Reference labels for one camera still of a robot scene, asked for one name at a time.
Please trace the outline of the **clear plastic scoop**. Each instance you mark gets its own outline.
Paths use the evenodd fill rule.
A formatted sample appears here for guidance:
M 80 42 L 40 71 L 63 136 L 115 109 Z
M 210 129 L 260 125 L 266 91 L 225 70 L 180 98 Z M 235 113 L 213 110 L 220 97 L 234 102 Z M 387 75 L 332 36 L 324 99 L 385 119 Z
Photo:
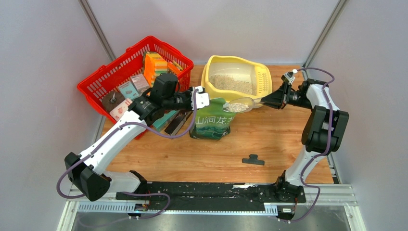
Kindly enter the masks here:
M 232 100 L 223 105 L 223 110 L 232 113 L 245 113 L 252 109 L 259 108 L 263 105 L 260 98 L 253 99 L 250 97 Z

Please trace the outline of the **green litter bag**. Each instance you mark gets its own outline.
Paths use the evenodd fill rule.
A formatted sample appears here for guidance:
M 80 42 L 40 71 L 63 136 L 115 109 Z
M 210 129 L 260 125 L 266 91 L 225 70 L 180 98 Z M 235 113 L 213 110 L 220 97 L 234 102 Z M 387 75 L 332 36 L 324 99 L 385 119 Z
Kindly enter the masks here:
M 194 126 L 190 129 L 193 139 L 220 140 L 230 134 L 230 124 L 235 118 L 235 113 L 224 110 L 227 102 L 223 98 L 210 100 L 210 104 L 198 110 Z

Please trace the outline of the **black bag clip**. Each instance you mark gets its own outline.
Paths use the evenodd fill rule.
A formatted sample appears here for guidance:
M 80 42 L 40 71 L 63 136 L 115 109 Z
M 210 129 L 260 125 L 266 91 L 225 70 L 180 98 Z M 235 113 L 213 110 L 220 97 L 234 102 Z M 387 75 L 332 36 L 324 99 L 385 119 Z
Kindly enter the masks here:
M 258 155 L 256 154 L 250 154 L 248 158 L 242 159 L 242 163 L 263 166 L 265 161 L 258 159 Z

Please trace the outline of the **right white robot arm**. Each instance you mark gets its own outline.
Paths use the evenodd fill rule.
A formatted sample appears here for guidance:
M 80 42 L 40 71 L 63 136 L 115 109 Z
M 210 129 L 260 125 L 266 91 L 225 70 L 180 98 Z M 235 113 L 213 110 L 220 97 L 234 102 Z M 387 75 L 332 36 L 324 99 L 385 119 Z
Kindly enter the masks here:
M 303 148 L 294 163 L 278 177 L 274 188 L 275 197 L 285 202 L 293 194 L 300 194 L 306 178 L 323 157 L 339 149 L 349 113 L 335 105 L 328 83 L 314 79 L 303 81 L 298 90 L 293 90 L 285 79 L 278 90 L 260 101 L 275 109 L 289 104 L 311 110 L 301 137 Z

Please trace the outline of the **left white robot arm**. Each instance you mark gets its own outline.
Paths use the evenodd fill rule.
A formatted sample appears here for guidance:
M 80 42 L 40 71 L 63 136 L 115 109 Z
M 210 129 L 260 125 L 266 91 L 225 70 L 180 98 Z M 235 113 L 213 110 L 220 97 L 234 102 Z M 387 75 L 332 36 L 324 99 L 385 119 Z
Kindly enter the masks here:
M 135 173 L 109 172 L 106 168 L 130 141 L 146 130 L 155 132 L 152 124 L 166 111 L 197 111 L 209 105 L 209 95 L 203 86 L 179 90 L 178 77 L 161 74 L 152 87 L 134 99 L 114 126 L 92 146 L 80 154 L 70 152 L 64 159 L 66 172 L 57 181 L 61 197 L 86 197 L 97 201 L 106 193 L 129 193 L 140 200 L 147 193 Z

